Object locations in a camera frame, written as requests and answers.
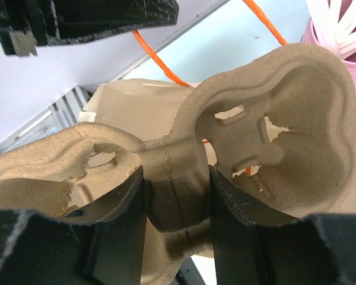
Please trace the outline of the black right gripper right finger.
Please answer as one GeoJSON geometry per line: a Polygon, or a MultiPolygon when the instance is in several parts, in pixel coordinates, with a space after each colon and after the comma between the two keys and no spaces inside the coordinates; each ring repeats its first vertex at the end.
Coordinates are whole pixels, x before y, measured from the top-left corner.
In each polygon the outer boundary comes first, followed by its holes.
{"type": "Polygon", "coordinates": [[[218,284],[356,284],[356,214],[297,219],[209,170],[218,284]]]}

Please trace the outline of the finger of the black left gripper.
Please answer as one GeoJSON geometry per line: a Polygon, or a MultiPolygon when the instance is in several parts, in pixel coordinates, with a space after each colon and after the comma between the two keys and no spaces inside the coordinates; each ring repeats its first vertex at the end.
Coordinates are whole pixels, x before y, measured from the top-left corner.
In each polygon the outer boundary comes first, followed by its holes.
{"type": "Polygon", "coordinates": [[[89,43],[177,19],[171,0],[0,0],[0,44],[7,56],[30,56],[37,47],[89,43]]]}

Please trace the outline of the printed paper takeout bag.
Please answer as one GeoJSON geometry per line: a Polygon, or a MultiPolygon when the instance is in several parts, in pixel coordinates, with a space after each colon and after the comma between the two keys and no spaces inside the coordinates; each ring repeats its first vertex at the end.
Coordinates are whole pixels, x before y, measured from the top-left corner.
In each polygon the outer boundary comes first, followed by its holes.
{"type": "Polygon", "coordinates": [[[180,105],[197,85],[182,81],[137,31],[133,35],[171,82],[131,79],[103,84],[78,120],[111,125],[144,141],[158,139],[168,134],[180,105]]]}

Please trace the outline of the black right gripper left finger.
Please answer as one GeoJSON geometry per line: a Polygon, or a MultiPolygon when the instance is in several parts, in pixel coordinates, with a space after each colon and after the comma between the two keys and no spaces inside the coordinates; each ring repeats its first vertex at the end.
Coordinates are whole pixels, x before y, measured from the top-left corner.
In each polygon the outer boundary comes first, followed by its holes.
{"type": "Polygon", "coordinates": [[[64,218],[0,210],[0,284],[139,284],[143,169],[64,218]]]}

